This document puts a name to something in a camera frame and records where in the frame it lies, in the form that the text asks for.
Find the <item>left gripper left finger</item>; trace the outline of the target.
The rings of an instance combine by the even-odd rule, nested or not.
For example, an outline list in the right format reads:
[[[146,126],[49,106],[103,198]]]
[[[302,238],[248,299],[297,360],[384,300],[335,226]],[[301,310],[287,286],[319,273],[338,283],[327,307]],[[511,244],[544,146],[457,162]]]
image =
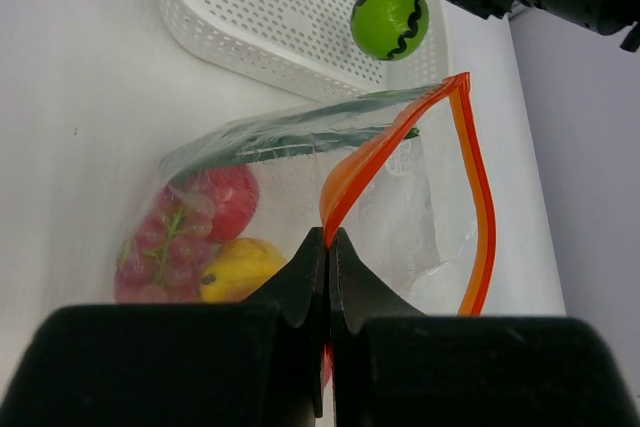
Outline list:
[[[69,306],[35,332],[5,426],[312,426],[323,414],[327,252],[311,229],[239,303]]]

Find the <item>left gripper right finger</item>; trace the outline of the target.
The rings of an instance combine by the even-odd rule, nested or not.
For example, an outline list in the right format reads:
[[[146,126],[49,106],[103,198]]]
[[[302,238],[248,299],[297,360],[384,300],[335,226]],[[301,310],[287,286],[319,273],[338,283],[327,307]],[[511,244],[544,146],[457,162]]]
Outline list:
[[[339,426],[635,426],[613,355],[567,317],[428,316],[339,231],[328,254]]]

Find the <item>red fake apple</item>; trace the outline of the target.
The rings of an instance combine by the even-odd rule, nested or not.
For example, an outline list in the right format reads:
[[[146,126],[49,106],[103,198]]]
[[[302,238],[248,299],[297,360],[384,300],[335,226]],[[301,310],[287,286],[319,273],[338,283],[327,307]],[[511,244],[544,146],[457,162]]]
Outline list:
[[[257,209],[260,190],[248,165],[207,169],[195,177],[194,187],[215,207],[206,240],[221,244],[239,237]]]

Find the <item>green fake watermelon ball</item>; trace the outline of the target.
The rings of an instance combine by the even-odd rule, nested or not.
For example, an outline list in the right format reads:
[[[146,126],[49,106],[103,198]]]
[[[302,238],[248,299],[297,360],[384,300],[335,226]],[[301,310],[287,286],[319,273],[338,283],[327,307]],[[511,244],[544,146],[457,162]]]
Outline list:
[[[356,0],[350,16],[353,41],[366,56],[399,61],[426,37],[430,11],[425,0]]]

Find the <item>green fake scallion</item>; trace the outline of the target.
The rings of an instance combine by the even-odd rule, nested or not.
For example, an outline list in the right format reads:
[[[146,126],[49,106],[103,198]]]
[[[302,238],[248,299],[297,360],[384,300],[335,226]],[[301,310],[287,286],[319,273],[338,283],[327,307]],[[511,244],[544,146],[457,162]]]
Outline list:
[[[230,122],[167,154],[159,173],[183,184],[211,168],[358,148],[426,93],[425,87],[376,92]]]

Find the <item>clear zip bag orange seal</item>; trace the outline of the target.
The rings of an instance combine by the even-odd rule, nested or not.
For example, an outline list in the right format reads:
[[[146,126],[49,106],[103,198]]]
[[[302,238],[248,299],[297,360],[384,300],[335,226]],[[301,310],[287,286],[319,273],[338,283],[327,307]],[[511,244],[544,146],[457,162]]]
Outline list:
[[[242,164],[260,197],[237,238],[269,242],[289,262],[312,228],[325,241],[344,230],[363,263],[421,311],[481,313],[497,226],[471,78],[459,73],[423,87],[426,94],[358,148]],[[136,224],[165,186],[200,192],[200,173],[183,184],[159,173]]]

